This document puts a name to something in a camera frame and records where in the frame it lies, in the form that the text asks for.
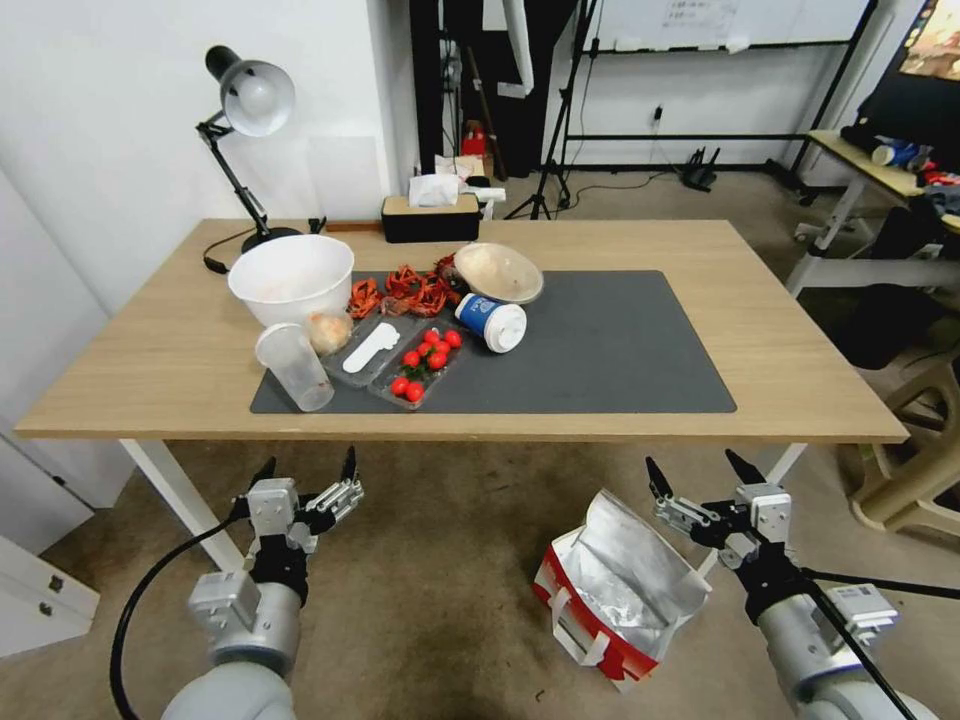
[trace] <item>lamp base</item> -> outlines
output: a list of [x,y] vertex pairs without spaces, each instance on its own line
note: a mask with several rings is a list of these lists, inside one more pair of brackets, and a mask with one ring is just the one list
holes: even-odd
[[247,252],[247,250],[253,250],[257,245],[261,245],[268,240],[274,240],[278,237],[287,237],[289,235],[303,235],[299,230],[294,230],[293,228],[270,228],[270,234],[264,237],[260,233],[254,233],[246,240],[243,241],[243,245],[240,248],[241,253]]

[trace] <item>red and white paper bag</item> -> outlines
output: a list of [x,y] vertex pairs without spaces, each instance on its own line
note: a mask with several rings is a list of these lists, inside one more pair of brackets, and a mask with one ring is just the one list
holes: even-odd
[[533,582],[553,635],[620,692],[663,659],[710,586],[659,533],[601,490],[583,526],[554,540]]

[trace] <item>plastic cup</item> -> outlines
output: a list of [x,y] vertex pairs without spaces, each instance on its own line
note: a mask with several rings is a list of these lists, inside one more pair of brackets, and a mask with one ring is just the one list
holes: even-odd
[[319,410],[333,399],[333,385],[310,347],[303,326],[271,325],[260,333],[254,352],[303,412]]
[[513,303],[467,293],[453,313],[496,353],[513,350],[527,331],[527,314]]

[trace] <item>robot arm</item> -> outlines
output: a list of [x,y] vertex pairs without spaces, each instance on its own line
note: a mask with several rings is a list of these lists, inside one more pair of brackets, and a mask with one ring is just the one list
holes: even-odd
[[187,606],[210,638],[214,668],[184,687],[163,720],[293,720],[284,678],[300,639],[307,558],[363,498],[351,447],[341,478],[324,492],[297,495],[268,463],[245,496],[254,540],[244,570],[201,577]]
[[717,549],[723,565],[737,575],[747,592],[747,614],[767,640],[781,689],[797,716],[935,720],[926,707],[893,690],[867,654],[897,611],[869,582],[821,590],[813,580],[818,574],[802,570],[787,554],[790,495],[766,483],[733,451],[726,454],[740,479],[734,498],[702,505],[675,497],[648,457],[654,512],[694,542]]

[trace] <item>bag handle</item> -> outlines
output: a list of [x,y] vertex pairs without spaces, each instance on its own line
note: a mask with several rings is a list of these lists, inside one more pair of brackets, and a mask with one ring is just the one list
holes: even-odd
[[584,667],[593,667],[603,660],[603,654],[607,651],[610,644],[610,636],[602,630],[597,631],[597,636],[593,639],[590,648],[584,651],[570,632],[560,624],[560,616],[563,609],[570,602],[570,591],[561,587],[560,591],[550,601],[550,617],[553,621],[553,636],[557,639],[570,657]]

